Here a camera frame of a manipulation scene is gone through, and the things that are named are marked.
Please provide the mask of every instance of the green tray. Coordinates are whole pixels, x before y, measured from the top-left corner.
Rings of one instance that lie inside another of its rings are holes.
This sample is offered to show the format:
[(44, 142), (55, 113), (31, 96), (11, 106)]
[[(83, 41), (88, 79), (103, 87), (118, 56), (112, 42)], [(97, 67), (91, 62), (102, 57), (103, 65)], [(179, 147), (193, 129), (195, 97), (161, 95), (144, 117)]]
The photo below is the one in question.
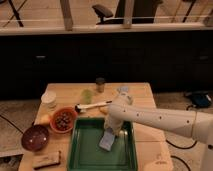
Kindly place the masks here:
[(110, 152), (99, 147), (103, 118), (78, 118), (70, 144), (68, 171), (136, 171), (137, 157), (132, 124), (124, 122)]

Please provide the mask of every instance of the wooden table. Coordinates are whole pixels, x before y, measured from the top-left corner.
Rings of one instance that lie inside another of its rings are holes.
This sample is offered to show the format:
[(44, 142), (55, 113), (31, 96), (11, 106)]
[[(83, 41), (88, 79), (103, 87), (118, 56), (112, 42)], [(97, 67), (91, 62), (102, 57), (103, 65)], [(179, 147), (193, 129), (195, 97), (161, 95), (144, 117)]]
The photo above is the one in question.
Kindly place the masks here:
[[(121, 85), (129, 86), (129, 93), (133, 97), (133, 105), (137, 107), (155, 108), (152, 91), (148, 83), (107, 83), (104, 93), (97, 93), (94, 83), (85, 84), (49, 84), (47, 90), (55, 91), (57, 94), (57, 106), (51, 110), (43, 104), (40, 105), (35, 124), (39, 124), (43, 115), (53, 114), (61, 107), (72, 106), (80, 102), (81, 93), (84, 89), (93, 91), (92, 103), (104, 100), (113, 100), (118, 92), (117, 88)], [(104, 114), (97, 109), (90, 109), (79, 117), (104, 117)], [(171, 171), (173, 170), (172, 161), (168, 146), (165, 142), (164, 132), (140, 124), (133, 124), (135, 133), (136, 153), (139, 171)], [(70, 144), (70, 133), (55, 134), (50, 131), (48, 145), (41, 151), (33, 153), (25, 151), (20, 163), (19, 171), (32, 171), (32, 161), (35, 155), (46, 154), (60, 150), (62, 152), (61, 164), (41, 169), (42, 171), (65, 171), (67, 163), (68, 148)]]

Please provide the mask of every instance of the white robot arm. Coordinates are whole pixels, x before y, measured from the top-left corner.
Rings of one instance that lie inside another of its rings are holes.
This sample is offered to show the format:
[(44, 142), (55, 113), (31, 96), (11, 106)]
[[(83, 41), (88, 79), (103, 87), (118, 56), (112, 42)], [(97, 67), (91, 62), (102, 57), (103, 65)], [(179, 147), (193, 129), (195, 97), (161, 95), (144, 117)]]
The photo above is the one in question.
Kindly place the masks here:
[(118, 134), (123, 121), (137, 122), (161, 130), (170, 131), (206, 144), (201, 171), (212, 170), (213, 115), (182, 110), (137, 108), (131, 106), (131, 97), (120, 93), (109, 105), (105, 128)]

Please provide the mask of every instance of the brown bowl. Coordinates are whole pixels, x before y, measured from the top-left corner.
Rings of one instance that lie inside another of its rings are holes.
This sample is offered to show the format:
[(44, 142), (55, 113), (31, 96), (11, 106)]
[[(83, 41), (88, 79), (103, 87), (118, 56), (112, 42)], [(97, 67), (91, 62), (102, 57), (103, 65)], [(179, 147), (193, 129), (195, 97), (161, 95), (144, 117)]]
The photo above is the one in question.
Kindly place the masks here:
[(51, 117), (50, 127), (56, 133), (67, 133), (72, 130), (77, 115), (72, 107), (61, 108)]
[(47, 145), (48, 140), (48, 129), (42, 125), (34, 125), (24, 132), (21, 144), (26, 150), (38, 151)]

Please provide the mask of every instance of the wall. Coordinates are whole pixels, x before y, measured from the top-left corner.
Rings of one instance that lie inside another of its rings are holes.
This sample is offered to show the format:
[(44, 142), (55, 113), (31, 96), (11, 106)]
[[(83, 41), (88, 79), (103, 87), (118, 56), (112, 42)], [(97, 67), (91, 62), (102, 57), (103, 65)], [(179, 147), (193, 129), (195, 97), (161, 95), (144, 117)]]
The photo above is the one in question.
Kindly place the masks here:
[(213, 31), (2, 36), (1, 98), (40, 97), (49, 82), (150, 82), (212, 89)]

